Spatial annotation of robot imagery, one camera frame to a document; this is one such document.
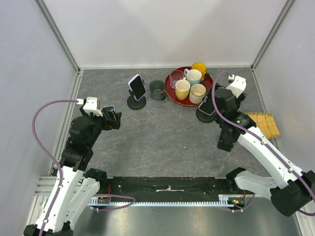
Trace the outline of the blue case phone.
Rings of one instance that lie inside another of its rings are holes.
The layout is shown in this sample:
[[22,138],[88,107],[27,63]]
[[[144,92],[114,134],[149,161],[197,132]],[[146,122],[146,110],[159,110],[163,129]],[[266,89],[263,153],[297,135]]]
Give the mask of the blue case phone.
[[101,109],[104,117],[114,117],[115,116],[115,107],[114,106],[105,106]]

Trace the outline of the cream case phone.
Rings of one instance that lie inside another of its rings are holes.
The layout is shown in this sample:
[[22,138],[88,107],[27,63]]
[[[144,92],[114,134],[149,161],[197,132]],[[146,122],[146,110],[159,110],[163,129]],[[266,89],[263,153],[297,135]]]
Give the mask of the cream case phone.
[[213,102],[210,98],[205,98],[199,105],[198,110],[209,116],[216,113]]

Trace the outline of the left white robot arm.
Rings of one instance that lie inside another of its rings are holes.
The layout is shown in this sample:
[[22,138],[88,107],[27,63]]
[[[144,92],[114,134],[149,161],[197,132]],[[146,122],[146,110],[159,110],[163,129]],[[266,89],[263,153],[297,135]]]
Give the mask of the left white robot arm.
[[56,183],[42,214],[34,224],[27,225],[25,236],[71,236],[75,225],[96,193],[108,188],[105,171],[89,169],[93,155],[92,147],[102,131],[116,129],[121,125],[120,112],[114,106],[103,107],[102,115],[81,111],[69,129],[69,138],[59,162],[62,173]]

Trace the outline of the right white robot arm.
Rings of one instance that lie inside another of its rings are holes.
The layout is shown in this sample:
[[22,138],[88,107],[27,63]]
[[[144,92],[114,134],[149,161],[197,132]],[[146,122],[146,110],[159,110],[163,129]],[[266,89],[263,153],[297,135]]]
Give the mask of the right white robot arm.
[[315,174],[289,161],[262,134],[256,123],[239,112],[236,96],[226,88],[212,89],[211,97],[221,128],[217,147],[230,152],[235,143],[245,147],[268,171],[271,179],[237,168],[227,175],[230,193],[248,190],[270,200],[278,212],[291,216],[315,199]]

